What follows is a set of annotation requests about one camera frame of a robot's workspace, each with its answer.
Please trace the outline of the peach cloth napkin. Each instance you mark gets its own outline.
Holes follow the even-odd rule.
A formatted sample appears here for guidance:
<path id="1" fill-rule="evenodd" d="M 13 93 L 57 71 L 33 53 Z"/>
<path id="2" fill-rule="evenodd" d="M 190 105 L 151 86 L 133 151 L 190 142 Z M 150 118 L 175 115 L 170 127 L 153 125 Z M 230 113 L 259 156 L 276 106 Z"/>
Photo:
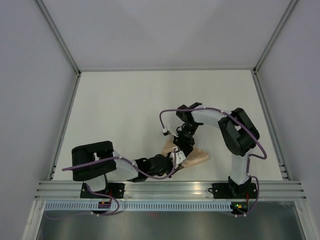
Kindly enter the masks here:
<path id="1" fill-rule="evenodd" d="M 168 139 L 164 144 L 161 154 L 167 155 L 169 152 L 173 152 L 174 147 L 176 147 L 176 145 L 173 143 L 173 140 Z M 189 168 L 194 165 L 203 163 L 209 159 L 210 159 L 210 156 L 207 152 L 202 151 L 197 147 L 194 147 L 193 151 L 186 157 L 186 160 L 184 160 L 181 163 L 181 166 L 184 168 Z"/>

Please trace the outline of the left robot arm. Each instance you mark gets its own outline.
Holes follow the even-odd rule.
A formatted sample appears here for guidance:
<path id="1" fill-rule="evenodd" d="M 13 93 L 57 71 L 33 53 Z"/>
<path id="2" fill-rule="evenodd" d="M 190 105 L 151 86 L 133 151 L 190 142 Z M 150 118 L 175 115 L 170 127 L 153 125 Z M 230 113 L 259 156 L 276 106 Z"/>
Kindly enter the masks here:
<path id="1" fill-rule="evenodd" d="M 111 141 L 102 141 L 74 147 L 71 150 L 71 160 L 72 166 L 64 171 L 71 171 L 75 182 L 86 184 L 102 177 L 103 181 L 96 181 L 91 191 L 98 198 L 104 198 L 109 193 L 107 174 L 117 170 L 127 172 L 128 175 L 124 178 L 132 183 L 170 178 L 176 170 L 177 149 L 166 155 L 157 154 L 151 158 L 129 160 L 114 150 Z"/>

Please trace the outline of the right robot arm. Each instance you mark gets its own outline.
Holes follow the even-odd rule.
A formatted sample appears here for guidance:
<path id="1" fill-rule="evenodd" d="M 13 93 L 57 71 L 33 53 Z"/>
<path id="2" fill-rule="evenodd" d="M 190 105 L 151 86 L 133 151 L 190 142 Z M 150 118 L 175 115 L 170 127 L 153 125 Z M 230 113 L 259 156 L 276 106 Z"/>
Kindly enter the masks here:
<path id="1" fill-rule="evenodd" d="M 232 199 L 256 198 L 258 188 L 252 183 L 247 171 L 249 151 L 256 147 L 255 140 L 260 138 L 260 134 L 246 112 L 239 107 L 231 112 L 222 112 L 196 102 L 178 107 L 176 116 L 183 121 L 183 125 L 176 131 L 173 144 L 186 157 L 194 150 L 194 135 L 199 126 L 209 125 L 220 130 L 232 160 L 231 173 L 225 187 L 227 196 Z"/>

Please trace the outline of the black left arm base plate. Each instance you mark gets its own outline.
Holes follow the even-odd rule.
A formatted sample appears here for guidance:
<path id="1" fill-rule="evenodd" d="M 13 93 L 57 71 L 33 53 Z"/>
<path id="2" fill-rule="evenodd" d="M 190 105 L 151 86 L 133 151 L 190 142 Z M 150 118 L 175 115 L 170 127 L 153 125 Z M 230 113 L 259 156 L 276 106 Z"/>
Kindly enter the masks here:
<path id="1" fill-rule="evenodd" d="M 80 198 L 81 199 L 109 199 L 109 197 L 102 196 L 108 195 L 114 197 L 115 199 L 122 199 L 125 193 L 125 184 L 124 183 L 108 183 L 107 190 L 96 191 L 95 194 L 92 191 L 88 190 L 88 187 L 85 183 L 81 186 Z"/>

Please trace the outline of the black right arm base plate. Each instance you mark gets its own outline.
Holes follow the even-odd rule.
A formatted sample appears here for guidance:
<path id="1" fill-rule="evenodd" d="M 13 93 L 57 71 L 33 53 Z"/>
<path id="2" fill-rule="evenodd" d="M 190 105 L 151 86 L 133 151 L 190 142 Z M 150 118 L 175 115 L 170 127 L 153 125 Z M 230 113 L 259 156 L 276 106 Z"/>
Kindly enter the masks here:
<path id="1" fill-rule="evenodd" d="M 213 194 L 214 199 L 255 199 L 258 196 L 258 189 L 255 183 L 242 185 L 213 183 L 208 191 Z"/>

